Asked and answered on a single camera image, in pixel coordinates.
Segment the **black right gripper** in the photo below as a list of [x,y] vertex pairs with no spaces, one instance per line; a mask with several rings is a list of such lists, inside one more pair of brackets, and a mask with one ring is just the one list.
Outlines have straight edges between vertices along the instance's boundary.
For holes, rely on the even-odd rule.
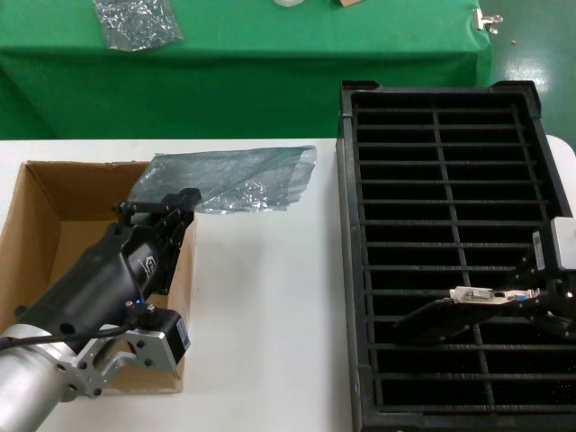
[[531,249],[514,271],[512,291],[515,298],[531,298],[520,302],[517,309],[533,325],[558,338],[575,340],[574,276],[560,276],[546,283]]

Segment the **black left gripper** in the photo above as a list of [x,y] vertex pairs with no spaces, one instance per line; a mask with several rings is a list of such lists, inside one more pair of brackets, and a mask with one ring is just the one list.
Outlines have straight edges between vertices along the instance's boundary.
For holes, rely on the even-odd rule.
[[[199,189],[185,188],[159,202],[117,202],[112,207],[117,223],[16,322],[59,337],[92,337],[104,325],[124,324],[127,302],[169,293],[185,232],[201,199]],[[133,226],[137,214],[159,220],[146,218]]]

